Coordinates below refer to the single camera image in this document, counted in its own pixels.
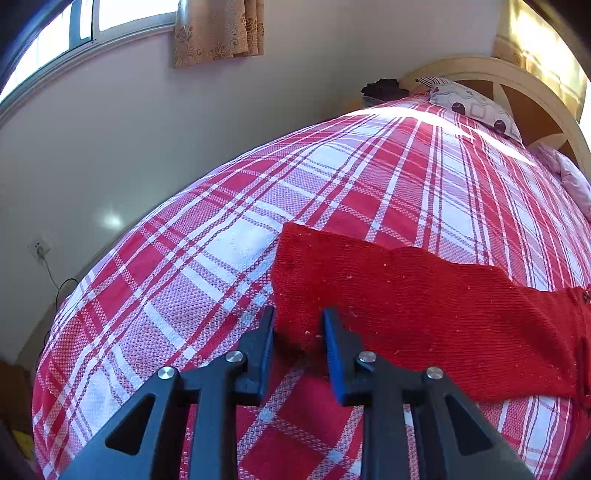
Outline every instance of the electrical outlet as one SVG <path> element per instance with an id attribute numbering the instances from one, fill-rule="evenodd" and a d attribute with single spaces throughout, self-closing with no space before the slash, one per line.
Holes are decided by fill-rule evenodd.
<path id="1" fill-rule="evenodd" d="M 41 257 L 39 256 L 39 247 L 43 250 L 44 255 L 47 255 L 49 250 L 51 250 L 51 246 L 49 242 L 45 239 L 42 234 L 37 235 L 33 241 L 27 245 L 28 250 L 30 251 L 31 255 L 35 260 L 41 261 Z"/>

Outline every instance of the yellow curtain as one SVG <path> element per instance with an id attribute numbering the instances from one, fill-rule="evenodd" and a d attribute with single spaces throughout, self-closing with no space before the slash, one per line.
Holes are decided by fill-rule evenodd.
<path id="1" fill-rule="evenodd" d="M 542 80 L 580 119 L 587 76 L 555 30 L 523 0 L 502 0 L 492 56 Z"/>
<path id="2" fill-rule="evenodd" d="M 263 54 L 263 0 L 180 0 L 174 65 Z"/>

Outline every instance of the headboard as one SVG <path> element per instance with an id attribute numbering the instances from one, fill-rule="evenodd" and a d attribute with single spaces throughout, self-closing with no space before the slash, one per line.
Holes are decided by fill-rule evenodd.
<path id="1" fill-rule="evenodd" d="M 494 100 L 515 119 L 526 147 L 542 142 L 556 148 L 591 179 L 591 153 L 579 124 L 556 94 L 530 73 L 503 60 L 481 56 L 449 57 L 406 74 L 401 88 L 425 91 L 415 79 L 445 77 Z"/>

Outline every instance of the red and white plaid blanket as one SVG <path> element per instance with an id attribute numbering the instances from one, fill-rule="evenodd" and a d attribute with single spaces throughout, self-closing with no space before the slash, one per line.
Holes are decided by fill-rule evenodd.
<path id="1" fill-rule="evenodd" d="M 159 367 L 205 365 L 256 326 L 273 302 L 269 268 L 286 221 L 497 265 L 540 290 L 591 283 L 589 224 L 511 140 L 423 95 L 304 128 L 157 207 L 60 310 L 34 388 L 46 478 L 63 472 Z M 555 475 L 570 400 L 481 408 L 537 478 Z M 361 417 L 339 407 L 304 360 L 276 366 L 265 405 L 239 409 L 239 476 L 357 478 Z M 414 462 L 411 470 L 418 478 Z"/>

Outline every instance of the metal pin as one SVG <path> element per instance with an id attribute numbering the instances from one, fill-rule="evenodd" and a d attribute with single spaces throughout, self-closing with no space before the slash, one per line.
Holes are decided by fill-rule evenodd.
<path id="1" fill-rule="evenodd" d="M 441 380 L 443 378 L 443 370 L 439 367 L 427 368 L 427 376 L 433 380 Z"/>
<path id="2" fill-rule="evenodd" d="M 357 358 L 359 358 L 359 360 L 364 364 L 372 364 L 377 359 L 377 356 L 375 353 L 370 352 L 369 350 L 364 350 L 363 352 L 360 352 L 359 355 L 357 355 Z"/>
<path id="3" fill-rule="evenodd" d="M 241 362 L 244 358 L 244 354 L 240 350 L 232 350 L 231 352 L 226 353 L 226 362 L 230 362 L 231 364 L 237 364 Z"/>
<path id="4" fill-rule="evenodd" d="M 158 376 L 162 380 L 168 380 L 169 378 L 174 377 L 174 368 L 173 367 L 162 367 L 158 370 Z"/>

